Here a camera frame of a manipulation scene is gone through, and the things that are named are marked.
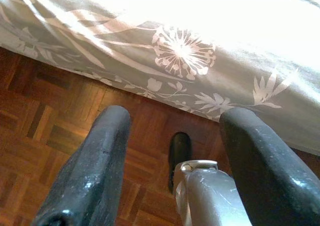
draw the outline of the black shoe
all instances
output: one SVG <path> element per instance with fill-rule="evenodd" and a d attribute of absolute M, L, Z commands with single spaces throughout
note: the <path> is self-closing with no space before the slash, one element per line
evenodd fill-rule
<path fill-rule="evenodd" d="M 169 190 L 173 192 L 174 173 L 177 164 L 191 160 L 192 146 L 190 137 L 184 132 L 177 132 L 171 139 L 169 161 Z"/>

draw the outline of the silver metal frame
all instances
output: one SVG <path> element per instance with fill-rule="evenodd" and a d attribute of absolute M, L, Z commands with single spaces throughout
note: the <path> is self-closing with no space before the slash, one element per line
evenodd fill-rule
<path fill-rule="evenodd" d="M 184 226 L 251 226 L 235 181 L 218 170 L 218 163 L 179 163 L 173 178 L 177 211 Z"/>

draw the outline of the white flower print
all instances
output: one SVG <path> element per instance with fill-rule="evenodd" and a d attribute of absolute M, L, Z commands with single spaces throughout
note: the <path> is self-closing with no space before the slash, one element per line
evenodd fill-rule
<path fill-rule="evenodd" d="M 218 93 L 214 93 L 213 97 L 208 96 L 207 94 L 200 92 L 201 95 L 195 95 L 200 101 L 195 101 L 195 104 L 204 104 L 199 110 L 208 109 L 206 113 L 210 113 L 214 110 L 220 109 L 220 114 L 222 112 L 232 108 L 233 106 L 229 105 L 230 99 L 226 97 L 223 99 Z"/>
<path fill-rule="evenodd" d="M 168 85 L 171 86 L 172 88 L 176 89 L 177 91 L 182 91 L 185 92 L 187 89 L 183 89 L 183 85 L 181 82 L 176 82 L 176 84 L 173 84 L 171 82 L 168 82 Z"/>
<path fill-rule="evenodd" d="M 180 78 L 194 80 L 195 75 L 206 75 L 215 63 L 215 46 L 205 44 L 187 30 L 160 26 L 152 44 L 157 55 L 155 63 Z"/>
<path fill-rule="evenodd" d="M 297 71 L 298 69 L 296 69 L 293 73 L 291 73 L 277 87 L 275 87 L 277 74 L 278 74 L 278 71 L 276 69 L 274 69 L 274 71 L 272 72 L 267 83 L 265 83 L 265 78 L 261 77 L 260 83 L 258 84 L 258 80 L 255 77 L 253 82 L 254 105 L 265 105 L 273 108 L 281 108 L 281 106 L 275 105 L 274 103 L 267 102 L 267 101 L 271 97 L 285 90 L 295 80 Z"/>
<path fill-rule="evenodd" d="M 150 91 L 153 91 L 153 92 L 157 92 L 158 90 L 160 90 L 162 86 L 162 82 L 159 82 L 157 81 L 156 79 L 154 78 L 150 78 L 148 80 L 148 86 L 147 88 L 150 90 Z"/>

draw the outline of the fabric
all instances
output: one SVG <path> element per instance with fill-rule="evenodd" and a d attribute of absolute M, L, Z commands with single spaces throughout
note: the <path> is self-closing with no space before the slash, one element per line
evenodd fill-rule
<path fill-rule="evenodd" d="M 1 0 L 0 46 L 320 154 L 320 0 Z"/>

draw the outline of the wooden parquet tile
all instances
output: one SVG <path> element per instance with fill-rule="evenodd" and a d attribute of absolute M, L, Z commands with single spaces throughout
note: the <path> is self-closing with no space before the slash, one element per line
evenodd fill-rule
<path fill-rule="evenodd" d="M 57 173 L 109 105 L 132 118 L 116 225 L 181 225 L 167 189 L 171 137 L 230 173 L 219 125 L 0 48 L 0 225 L 30 225 Z M 300 152 L 319 172 L 319 158 Z"/>

